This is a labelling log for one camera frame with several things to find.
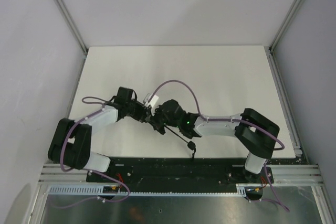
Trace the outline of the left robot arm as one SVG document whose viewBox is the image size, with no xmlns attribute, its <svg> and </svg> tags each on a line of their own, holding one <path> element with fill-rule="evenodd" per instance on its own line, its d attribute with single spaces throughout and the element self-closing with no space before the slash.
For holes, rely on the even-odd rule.
<svg viewBox="0 0 336 224">
<path fill-rule="evenodd" d="M 66 172 L 72 169 L 106 172 L 111 159 L 91 150 L 92 136 L 126 116 L 145 122 L 153 115 L 158 100 L 158 96 L 148 94 L 141 103 L 137 100 L 134 90 L 124 87 L 120 87 L 110 100 L 97 97 L 82 98 L 83 103 L 98 104 L 100 108 L 81 119 L 61 119 L 52 138 L 48 158 L 60 164 L 61 169 Z"/>
</svg>

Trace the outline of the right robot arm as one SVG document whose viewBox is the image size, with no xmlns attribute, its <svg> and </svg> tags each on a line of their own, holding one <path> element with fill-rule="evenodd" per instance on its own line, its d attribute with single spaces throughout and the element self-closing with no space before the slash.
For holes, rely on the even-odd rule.
<svg viewBox="0 0 336 224">
<path fill-rule="evenodd" d="M 186 112 L 175 100 L 159 105 L 153 112 L 154 129 L 161 134 L 166 127 L 174 127 L 189 138 L 204 136 L 230 136 L 237 138 L 248 150 L 242 176 L 255 183 L 261 176 L 265 162 L 276 150 L 280 128 L 257 111 L 246 108 L 232 116 L 204 116 Z"/>
</svg>

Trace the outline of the black folding umbrella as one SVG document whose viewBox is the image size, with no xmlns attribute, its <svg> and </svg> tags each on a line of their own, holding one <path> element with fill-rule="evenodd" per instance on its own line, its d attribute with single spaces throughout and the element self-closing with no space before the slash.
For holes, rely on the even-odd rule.
<svg viewBox="0 0 336 224">
<path fill-rule="evenodd" d="M 171 129 L 167 124 L 163 123 L 163 125 L 158 125 L 158 124 L 153 124 L 152 125 L 153 129 L 157 132 L 159 132 L 161 135 L 164 135 L 166 133 L 166 130 L 174 134 L 176 137 L 178 137 L 180 140 L 182 140 L 187 148 L 192 152 L 192 157 L 191 159 L 195 159 L 195 154 L 196 154 L 196 144 L 191 141 L 191 140 L 186 140 L 184 137 L 180 136 L 178 133 L 176 133 L 173 129 Z"/>
</svg>

